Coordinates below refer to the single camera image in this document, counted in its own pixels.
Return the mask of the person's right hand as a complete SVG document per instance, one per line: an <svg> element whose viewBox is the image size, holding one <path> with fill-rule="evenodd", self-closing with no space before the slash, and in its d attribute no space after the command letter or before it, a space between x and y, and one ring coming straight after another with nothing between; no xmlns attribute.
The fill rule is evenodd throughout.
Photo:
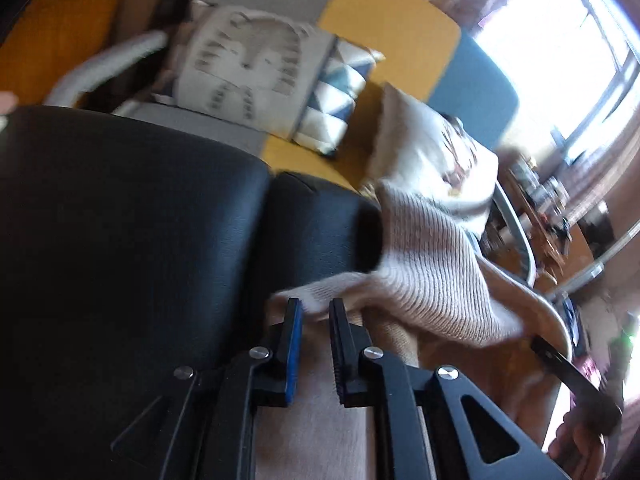
<svg viewBox="0 0 640 480"><path fill-rule="evenodd" d="M576 480L599 479L604 453L603 437L588 427L584 412L578 406L564 415L547 451L547 455Z"/></svg>

